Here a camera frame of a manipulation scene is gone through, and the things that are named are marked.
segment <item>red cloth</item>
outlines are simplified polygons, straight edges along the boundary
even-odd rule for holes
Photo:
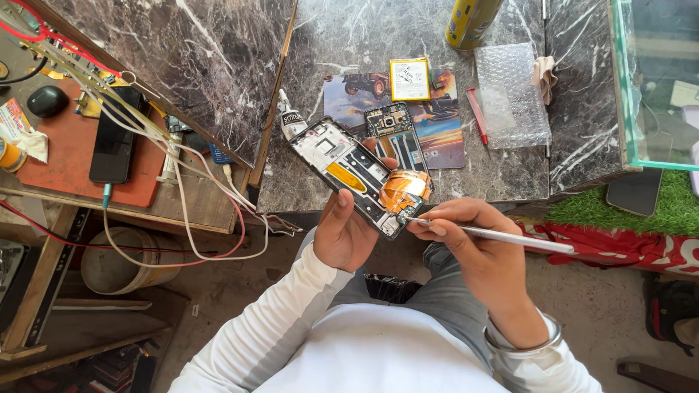
[[[699,276],[699,238],[688,236],[636,234],[627,229],[601,229],[571,224],[517,223],[525,236],[543,238],[575,247],[575,254],[548,254],[550,264],[581,261],[588,266],[610,269],[633,266],[650,271],[671,271]]]

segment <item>white sleeve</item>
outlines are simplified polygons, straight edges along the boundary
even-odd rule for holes
[[[558,322],[542,317],[549,328],[549,343],[532,350],[515,349],[488,317],[486,344],[505,387],[512,393],[602,393],[600,383],[561,339]]]
[[[331,268],[306,246],[269,287],[187,363],[172,393],[250,392],[286,365],[353,273]]]

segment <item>artificial grass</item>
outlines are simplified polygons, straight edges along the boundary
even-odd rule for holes
[[[656,213],[641,217],[606,205],[604,187],[593,188],[554,204],[546,219],[559,224],[593,225],[606,229],[699,237],[699,199],[686,171],[666,169]]]

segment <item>gray pants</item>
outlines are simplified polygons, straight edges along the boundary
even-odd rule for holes
[[[316,228],[311,229],[303,239],[296,259],[301,258],[301,252],[313,240]],[[371,303],[407,307],[425,313],[468,345],[492,374],[488,350],[483,340],[487,308],[473,297],[464,284],[459,261],[444,243],[436,242],[427,247],[422,257],[425,267],[432,272],[432,278],[405,304],[391,304],[369,297],[364,280],[367,271],[366,267],[362,266],[357,269],[345,288],[335,295],[330,307],[338,304]]]

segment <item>person's hand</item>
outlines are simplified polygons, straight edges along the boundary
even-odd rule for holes
[[[376,147],[376,139],[362,143],[369,151]],[[381,158],[390,169],[398,167],[392,158]],[[354,211],[354,199],[349,190],[333,193],[323,209],[315,231],[313,252],[324,264],[349,271],[359,269],[373,250],[379,233]]]
[[[481,199],[444,202],[420,216],[430,226],[411,222],[407,228],[420,239],[443,242],[461,265],[461,275],[473,296],[490,313],[498,330],[517,348],[548,341],[549,332],[525,284],[524,247],[502,241],[471,238],[455,222],[522,235],[519,227]]]

